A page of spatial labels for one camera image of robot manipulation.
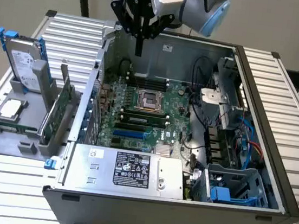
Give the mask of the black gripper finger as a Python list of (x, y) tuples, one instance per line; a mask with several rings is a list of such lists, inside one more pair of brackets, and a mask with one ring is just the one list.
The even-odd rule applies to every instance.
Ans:
[(142, 55), (143, 42), (146, 39), (156, 38), (165, 28), (167, 28), (173, 21), (175, 16), (173, 14), (163, 15), (155, 22), (150, 24), (150, 18), (144, 18), (140, 34), (138, 56)]
[(131, 34), (136, 38), (135, 55), (139, 55), (140, 38), (141, 38), (141, 13), (139, 8), (139, 1), (134, 0), (128, 2), (132, 16), (126, 8), (126, 0), (112, 0), (111, 7), (118, 18), (120, 24), (126, 33)]

